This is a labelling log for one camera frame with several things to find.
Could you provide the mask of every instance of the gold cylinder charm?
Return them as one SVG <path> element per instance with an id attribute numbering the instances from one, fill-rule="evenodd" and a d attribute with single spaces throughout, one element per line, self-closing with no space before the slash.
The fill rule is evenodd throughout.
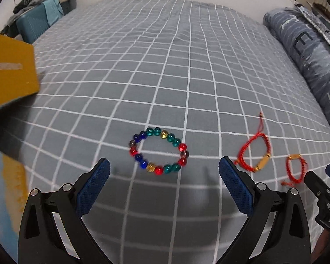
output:
<path id="1" fill-rule="evenodd" d="M 148 172 L 154 172 L 155 168 L 156 168 L 156 165 L 154 165 L 153 163 L 148 163 L 148 165 L 147 165 Z"/>
<path id="2" fill-rule="evenodd" d="M 292 154 L 292 155 L 289 155 L 289 159 L 290 160 L 297 160 L 297 159 L 299 159 L 301 157 L 301 155 L 300 154 Z"/>
<path id="3" fill-rule="evenodd" d="M 162 130 L 161 133 L 160 133 L 160 137 L 163 138 L 163 139 L 166 139 L 168 134 L 169 134 L 168 131 Z"/>
<path id="4" fill-rule="evenodd" d="M 259 171 L 261 170 L 270 160 L 270 154 L 266 153 L 265 156 L 259 161 L 258 165 L 254 168 L 254 171 Z"/>

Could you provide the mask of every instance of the metal screw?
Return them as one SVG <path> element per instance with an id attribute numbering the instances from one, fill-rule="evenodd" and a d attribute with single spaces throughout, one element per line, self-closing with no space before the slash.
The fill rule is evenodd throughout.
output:
<path id="1" fill-rule="evenodd" d="M 62 190 L 63 191 L 69 191 L 70 189 L 72 189 L 72 185 L 71 184 L 64 184 L 62 186 Z"/>
<path id="2" fill-rule="evenodd" d="M 32 189 L 32 191 L 31 191 L 31 195 L 32 196 L 35 196 L 35 195 L 37 195 L 39 193 L 39 190 L 38 189 Z"/>
<path id="3" fill-rule="evenodd" d="M 259 183 L 259 184 L 257 184 L 257 187 L 258 187 L 258 189 L 260 189 L 260 190 L 266 190 L 266 185 L 263 184 L 263 183 Z"/>
<path id="4" fill-rule="evenodd" d="M 290 192 L 291 192 L 293 195 L 298 195 L 298 190 L 295 189 L 295 188 L 290 189 Z"/>

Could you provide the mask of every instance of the red string bracelet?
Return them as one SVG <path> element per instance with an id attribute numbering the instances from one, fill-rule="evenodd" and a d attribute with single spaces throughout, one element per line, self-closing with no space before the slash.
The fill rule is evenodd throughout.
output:
<path id="1" fill-rule="evenodd" d="M 237 155 L 237 160 L 234 162 L 235 165 L 239 164 L 243 169 L 250 171 L 250 172 L 256 172 L 262 169 L 269 161 L 271 157 L 271 146 L 268 137 L 262 133 L 264 130 L 264 123 L 263 123 L 263 113 L 261 112 L 259 114 L 260 120 L 259 120 L 259 126 L 258 126 L 258 131 L 257 133 L 251 137 L 247 143 L 243 145 L 243 147 L 240 149 Z M 258 137 L 262 137 L 265 145 L 266 145 L 266 154 L 263 156 L 263 158 L 259 161 L 259 163 L 256 165 L 256 167 L 251 167 L 249 166 L 245 160 L 243 159 L 243 154 L 249 147 L 249 145 Z"/>
<path id="2" fill-rule="evenodd" d="M 294 176 L 291 173 L 291 167 L 290 167 L 290 160 L 297 160 L 297 159 L 299 159 L 302 166 L 301 175 L 299 176 L 299 179 L 294 178 Z M 302 158 L 300 154 L 289 155 L 286 158 L 286 171 L 287 171 L 287 175 L 289 176 L 290 182 L 282 181 L 281 184 L 289 185 L 291 187 L 293 187 L 295 184 L 299 184 L 300 182 L 303 181 L 304 176 L 307 173 L 307 169 L 308 169 L 308 163 L 305 161 L 305 159 Z"/>

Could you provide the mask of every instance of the blue cloth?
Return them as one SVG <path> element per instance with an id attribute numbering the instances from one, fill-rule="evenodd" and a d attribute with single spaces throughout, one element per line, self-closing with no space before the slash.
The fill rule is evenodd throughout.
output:
<path id="1" fill-rule="evenodd" d="M 263 24 L 294 60 L 330 124 L 330 45 L 295 8 L 272 10 Z"/>
<path id="2" fill-rule="evenodd" d="M 46 11 L 46 18 L 48 20 L 49 26 L 51 27 L 60 18 L 63 17 L 64 12 L 60 5 L 59 0 L 46 0 L 43 2 Z"/>

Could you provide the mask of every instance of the blue bead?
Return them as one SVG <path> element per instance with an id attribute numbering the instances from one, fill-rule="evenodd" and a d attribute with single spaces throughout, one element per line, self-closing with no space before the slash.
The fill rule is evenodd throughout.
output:
<path id="1" fill-rule="evenodd" d="M 139 143 L 141 141 L 141 138 L 138 134 L 134 134 L 133 135 L 133 140 L 136 142 L 136 143 Z"/>
<path id="2" fill-rule="evenodd" d="M 170 165 L 170 164 L 166 164 L 165 166 L 164 166 L 164 173 L 165 174 L 169 174 L 169 173 L 171 173 L 172 172 L 172 165 Z"/>
<path id="3" fill-rule="evenodd" d="M 174 139 L 175 139 L 175 135 L 172 134 L 172 133 L 170 133 L 169 135 L 167 135 L 166 139 L 167 139 L 170 143 L 172 143 L 172 142 L 174 141 Z"/>
<path id="4" fill-rule="evenodd" d="M 148 127 L 146 130 L 147 136 L 153 136 L 154 134 L 154 129 L 152 127 Z"/>
<path id="5" fill-rule="evenodd" d="M 159 127 L 155 127 L 154 128 L 154 135 L 155 136 L 160 136 L 160 133 L 161 133 L 161 129 Z"/>
<path id="6" fill-rule="evenodd" d="M 142 155 L 142 154 L 136 154 L 136 155 L 134 156 L 134 158 L 136 159 L 136 161 L 140 162 L 140 161 L 143 160 L 143 155 Z"/>
<path id="7" fill-rule="evenodd" d="M 148 161 L 147 160 L 142 160 L 139 165 L 141 166 L 142 169 L 145 169 L 148 165 Z"/>
<path id="8" fill-rule="evenodd" d="M 171 171 L 173 171 L 173 172 L 178 172 L 180 169 L 181 169 L 181 166 L 178 163 L 174 163 L 171 166 Z"/>
<path id="9" fill-rule="evenodd" d="M 139 133 L 139 136 L 140 136 L 141 139 L 143 139 L 143 140 L 147 139 L 147 134 L 146 134 L 144 131 L 141 131 L 141 132 Z"/>
<path id="10" fill-rule="evenodd" d="M 178 147 L 179 144 L 181 144 L 181 139 L 176 138 L 172 141 L 174 147 Z"/>

